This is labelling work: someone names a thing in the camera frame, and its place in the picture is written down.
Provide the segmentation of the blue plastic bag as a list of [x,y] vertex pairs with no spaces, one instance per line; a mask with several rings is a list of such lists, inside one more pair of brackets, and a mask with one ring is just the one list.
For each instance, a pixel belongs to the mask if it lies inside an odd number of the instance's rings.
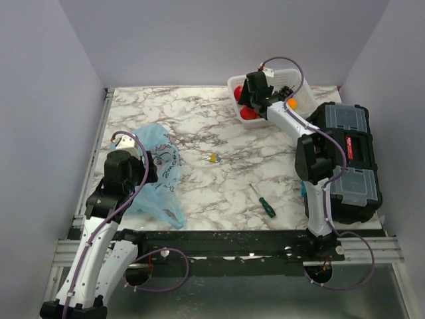
[[181,158],[174,137],[161,125],[149,124],[131,132],[137,136],[153,158],[158,180],[147,182],[127,209],[125,217],[149,215],[176,229],[185,226],[186,218],[177,198],[177,186],[182,173]]

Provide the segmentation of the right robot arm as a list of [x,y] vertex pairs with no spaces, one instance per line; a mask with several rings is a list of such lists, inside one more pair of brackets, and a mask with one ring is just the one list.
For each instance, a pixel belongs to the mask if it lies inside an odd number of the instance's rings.
[[266,80],[265,72],[257,70],[246,75],[240,102],[253,109],[263,119],[273,123],[296,142],[295,169],[304,182],[307,193],[309,217],[308,242],[305,251],[309,258],[318,261],[328,255],[336,244],[337,232],[331,217],[330,183],[335,163],[325,152],[316,152],[320,137],[331,142],[342,154],[341,146],[317,126],[298,115],[289,104],[290,94],[282,98],[274,93]]

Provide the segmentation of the orange yellow fake fruit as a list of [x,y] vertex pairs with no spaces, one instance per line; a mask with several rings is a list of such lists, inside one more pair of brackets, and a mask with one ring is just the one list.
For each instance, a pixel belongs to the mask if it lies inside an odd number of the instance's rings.
[[287,104],[292,110],[296,110],[297,107],[298,107],[298,103],[297,103],[296,99],[294,99],[294,98],[290,98],[287,101]]

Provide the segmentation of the red fake fruit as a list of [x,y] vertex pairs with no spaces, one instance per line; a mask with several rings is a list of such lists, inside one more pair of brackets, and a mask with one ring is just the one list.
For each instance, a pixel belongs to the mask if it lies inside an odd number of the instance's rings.
[[256,120],[260,118],[254,109],[249,108],[247,106],[243,106],[240,110],[240,116],[243,120]]

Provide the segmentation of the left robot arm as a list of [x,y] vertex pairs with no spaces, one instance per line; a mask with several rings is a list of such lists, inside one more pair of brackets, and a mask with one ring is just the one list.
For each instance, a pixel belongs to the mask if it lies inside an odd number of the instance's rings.
[[86,201],[80,244],[62,287],[46,301],[41,318],[105,318],[107,303],[130,262],[141,262],[147,246],[135,231],[116,231],[134,195],[158,180],[151,152],[114,150],[104,176]]

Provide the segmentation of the red fake pomegranate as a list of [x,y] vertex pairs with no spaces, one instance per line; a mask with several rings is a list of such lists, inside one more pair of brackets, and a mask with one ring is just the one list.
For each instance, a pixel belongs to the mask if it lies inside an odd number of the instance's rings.
[[237,86],[237,87],[234,89],[234,91],[233,91],[234,99],[235,99],[237,102],[240,100],[240,97],[241,97],[241,95],[242,95],[242,91],[243,91],[243,85],[239,85],[239,86]]

